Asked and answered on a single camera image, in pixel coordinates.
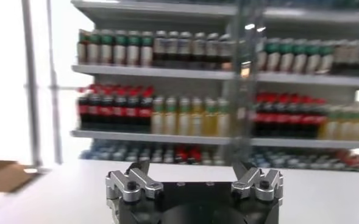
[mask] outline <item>metal gripper jaw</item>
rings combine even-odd
[[[141,191],[150,200],[159,200],[163,195],[163,184],[154,181],[147,174],[149,160],[132,163],[125,173],[110,171],[106,176],[107,205],[112,209],[115,223],[118,223],[119,198],[125,202],[136,202],[141,198]]]
[[[267,174],[251,163],[234,162],[233,171],[238,179],[231,185],[231,193],[236,199],[248,198],[252,194],[261,201],[283,200],[283,175],[271,169]]]

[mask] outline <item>cardboard box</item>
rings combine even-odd
[[[0,160],[0,192],[11,192],[32,178],[25,167],[15,161]]]

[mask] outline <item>screw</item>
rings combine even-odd
[[[137,183],[136,181],[130,181],[126,184],[126,188],[128,188],[128,190],[130,191],[134,191],[137,188]]]

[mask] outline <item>metal pole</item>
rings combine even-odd
[[[52,35],[52,4],[51,0],[46,0],[46,10],[48,14],[48,34],[49,34],[49,62],[51,67],[51,94],[52,94],[52,126],[53,141],[55,147],[55,162],[63,163],[63,151],[60,135],[60,115],[59,115],[59,86],[57,84],[57,74],[53,61],[53,35]]]
[[[27,104],[30,128],[30,150],[32,164],[39,168],[42,165],[40,149],[40,124],[38,119],[37,82],[35,76],[34,45],[29,0],[21,0],[25,32],[26,70],[27,70]]]

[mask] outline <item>table surface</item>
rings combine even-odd
[[[105,176],[129,163],[85,161],[65,164],[28,186],[0,209],[0,224],[112,223],[105,202]],[[281,170],[282,224],[359,224],[359,173]],[[151,164],[159,181],[233,181],[231,167]]]

